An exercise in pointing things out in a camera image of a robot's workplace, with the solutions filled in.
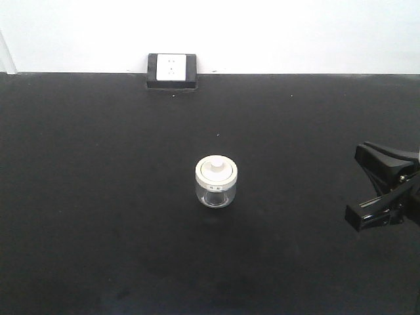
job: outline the jar lid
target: jar lid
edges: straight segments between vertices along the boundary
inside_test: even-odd
[[[196,165],[197,183],[212,192],[222,192],[236,183],[238,168],[226,156],[206,156]]]

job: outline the clamp jaw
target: clamp jaw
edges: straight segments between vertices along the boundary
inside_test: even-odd
[[[361,231],[403,223],[405,216],[420,226],[419,154],[365,142],[357,146],[355,159],[377,197],[360,205],[347,205],[347,222]]]

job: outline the wall outlet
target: wall outlet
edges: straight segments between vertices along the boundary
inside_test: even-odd
[[[197,57],[194,54],[149,54],[146,83],[151,89],[196,89]]]
[[[185,81],[186,54],[157,54],[156,80]]]

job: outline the black table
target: black table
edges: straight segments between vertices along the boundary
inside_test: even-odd
[[[0,75],[0,314],[413,314],[420,227],[355,232],[358,143],[416,151],[420,76]],[[238,165],[226,209],[194,167]]]

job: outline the glass jar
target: glass jar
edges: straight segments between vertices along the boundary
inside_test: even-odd
[[[236,194],[238,168],[226,156],[206,156],[196,165],[196,195],[210,208],[223,208]]]

